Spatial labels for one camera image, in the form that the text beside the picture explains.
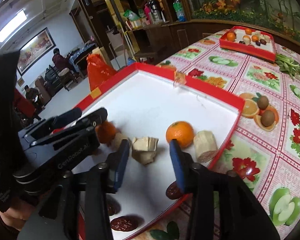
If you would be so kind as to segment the left hand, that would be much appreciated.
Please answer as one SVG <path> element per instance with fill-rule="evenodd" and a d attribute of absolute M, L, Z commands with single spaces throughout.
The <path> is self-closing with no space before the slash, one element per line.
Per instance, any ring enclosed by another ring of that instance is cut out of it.
<path fill-rule="evenodd" d="M 36 208 L 36 206 L 15 197 L 5 212 L 0 211 L 0 217 L 7 226 L 21 231 Z"/>

